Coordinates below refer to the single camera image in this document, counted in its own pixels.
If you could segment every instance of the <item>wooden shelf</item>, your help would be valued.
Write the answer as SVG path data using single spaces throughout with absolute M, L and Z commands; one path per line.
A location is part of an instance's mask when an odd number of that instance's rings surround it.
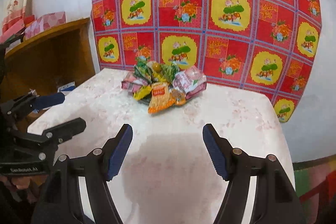
M 49 40 L 51 38 L 57 37 L 61 34 L 71 32 L 76 29 L 80 29 L 83 27 L 83 25 L 86 25 L 90 22 L 90 18 L 84 18 L 84 19 L 79 19 L 76 21 L 71 21 L 62 25 L 58 25 L 56 27 L 53 27 L 49 30 L 46 30 L 44 32 L 39 33 L 38 35 L 29 38 L 22 43 L 20 43 L 18 46 L 10 50 L 6 55 L 5 55 L 5 60 L 6 62 L 9 62 L 12 60 L 18 53 L 22 53 L 25 50 L 28 50 L 29 48 L 35 47 L 38 44 Z

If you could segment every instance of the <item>patterned plastic sheet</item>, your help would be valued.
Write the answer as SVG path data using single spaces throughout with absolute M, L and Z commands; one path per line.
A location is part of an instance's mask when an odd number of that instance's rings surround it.
M 319 0 L 92 2 L 101 68 L 195 65 L 210 83 L 265 94 L 281 122 L 304 92 L 321 30 Z

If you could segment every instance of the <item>floral tablecloth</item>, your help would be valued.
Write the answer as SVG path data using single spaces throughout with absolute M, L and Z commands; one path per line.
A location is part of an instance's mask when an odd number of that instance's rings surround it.
M 321 30 L 319 0 L 92 0 L 101 68 L 137 58 L 265 94 L 286 122 L 304 92 Z

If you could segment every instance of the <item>table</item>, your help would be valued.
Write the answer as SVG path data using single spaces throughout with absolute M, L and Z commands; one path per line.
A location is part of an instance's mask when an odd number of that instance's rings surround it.
M 151 116 L 136 102 L 121 80 L 125 71 L 104 69 L 67 95 L 28 128 L 46 128 L 82 117 L 87 127 L 59 146 L 70 158 L 85 156 L 113 138 L 124 123 L 133 128 L 133 141 L 119 175 L 108 183 L 124 224 L 212 223 L 227 182 L 216 174 L 202 138 L 212 123 L 221 137 L 249 155 L 278 157 L 294 185 L 294 172 L 281 126 L 262 94 L 208 84 L 206 91 L 182 107 Z M 249 223 L 256 178 L 251 178 L 242 223 Z M 93 219 L 85 179 L 80 178 L 83 209 Z

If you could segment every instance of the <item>blue flower print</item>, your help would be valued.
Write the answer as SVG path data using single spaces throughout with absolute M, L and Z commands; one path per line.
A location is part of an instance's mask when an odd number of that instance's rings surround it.
M 278 34 L 277 34 L 277 40 L 278 41 L 282 41 L 283 38 L 284 38 L 284 36 L 282 35 L 282 33 L 278 32 Z
M 231 74 L 233 73 L 232 68 L 231 68 L 231 67 L 226 67 L 226 69 L 225 69 L 225 73 L 226 73 L 227 75 L 231 75 Z
M 187 13 L 185 13 L 185 14 L 182 14 L 182 21 L 183 22 L 188 22 L 189 21 L 189 18 L 190 18 L 190 16 L 187 14 Z

